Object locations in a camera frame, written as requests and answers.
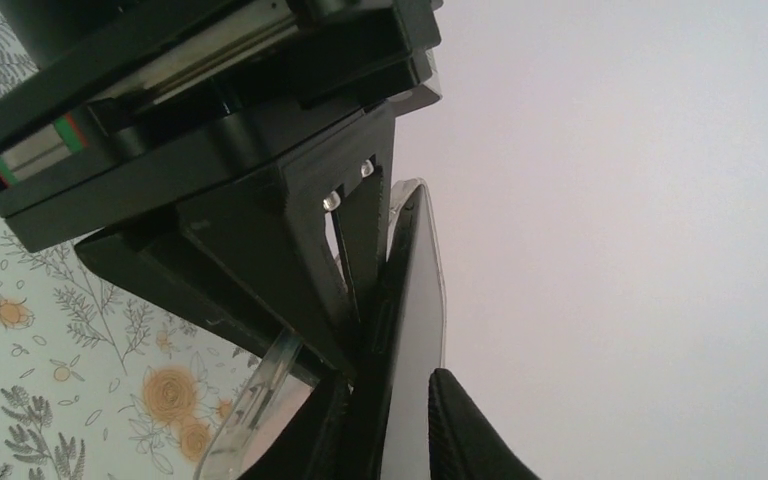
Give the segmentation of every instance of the white ceiling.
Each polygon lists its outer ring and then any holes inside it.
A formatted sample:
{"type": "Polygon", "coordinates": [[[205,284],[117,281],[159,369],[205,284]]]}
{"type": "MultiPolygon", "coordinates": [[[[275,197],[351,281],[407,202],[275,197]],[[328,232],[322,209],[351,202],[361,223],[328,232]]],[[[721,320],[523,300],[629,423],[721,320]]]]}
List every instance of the white ceiling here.
{"type": "Polygon", "coordinates": [[[768,0],[438,20],[448,366],[544,478],[768,479],[768,0]]]}

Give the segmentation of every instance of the black plastic mount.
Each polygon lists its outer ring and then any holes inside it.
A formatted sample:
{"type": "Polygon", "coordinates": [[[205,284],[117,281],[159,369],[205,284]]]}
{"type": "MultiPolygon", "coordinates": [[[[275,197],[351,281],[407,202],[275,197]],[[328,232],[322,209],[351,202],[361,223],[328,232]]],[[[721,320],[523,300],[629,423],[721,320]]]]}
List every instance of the black plastic mount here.
{"type": "Polygon", "coordinates": [[[281,328],[296,331],[307,347],[303,378],[326,369],[354,378],[358,329],[386,258],[394,128],[387,103],[355,112],[237,180],[84,239],[76,252],[102,278],[257,355],[281,328]],[[375,169],[364,178],[367,160],[375,169]],[[342,276],[325,236],[323,199],[335,191],[342,276]]]}

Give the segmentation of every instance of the gray leaf pattern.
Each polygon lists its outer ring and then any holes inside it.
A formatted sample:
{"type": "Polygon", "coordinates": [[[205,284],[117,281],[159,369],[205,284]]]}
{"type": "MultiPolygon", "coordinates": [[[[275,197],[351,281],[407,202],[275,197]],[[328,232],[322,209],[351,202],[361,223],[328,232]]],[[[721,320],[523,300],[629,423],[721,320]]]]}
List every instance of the gray leaf pattern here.
{"type": "MultiPolygon", "coordinates": [[[[35,71],[0,15],[0,97],[35,71]]],[[[256,357],[96,277],[73,243],[29,252],[4,228],[0,480],[100,478],[110,458],[120,478],[191,477],[256,357]],[[159,420],[144,371],[191,379],[182,416],[159,420]]]]}

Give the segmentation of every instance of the screw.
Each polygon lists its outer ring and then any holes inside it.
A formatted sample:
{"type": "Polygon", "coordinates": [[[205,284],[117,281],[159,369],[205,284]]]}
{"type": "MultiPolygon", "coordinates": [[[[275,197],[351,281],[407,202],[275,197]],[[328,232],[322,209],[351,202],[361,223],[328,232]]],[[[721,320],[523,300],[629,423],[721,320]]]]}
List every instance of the screw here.
{"type": "Polygon", "coordinates": [[[326,212],[333,212],[334,210],[337,210],[337,207],[340,206],[340,202],[342,202],[340,199],[340,194],[336,191],[331,192],[327,197],[325,197],[325,200],[322,201],[322,207],[326,212]]]}
{"type": "Polygon", "coordinates": [[[363,165],[360,166],[360,174],[363,178],[372,175],[375,171],[375,166],[369,160],[364,160],[363,165]]]}

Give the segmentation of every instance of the floral wallpaper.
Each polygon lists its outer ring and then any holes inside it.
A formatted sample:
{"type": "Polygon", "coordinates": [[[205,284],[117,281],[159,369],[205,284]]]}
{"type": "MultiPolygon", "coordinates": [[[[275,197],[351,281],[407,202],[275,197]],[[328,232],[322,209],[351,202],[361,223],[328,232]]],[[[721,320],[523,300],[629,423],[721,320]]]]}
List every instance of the floral wallpaper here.
{"type": "MultiPolygon", "coordinates": [[[[0,96],[33,71],[0,16],[0,96]]],[[[0,219],[0,479],[192,478],[257,357],[72,247],[28,252],[0,219]]]]}

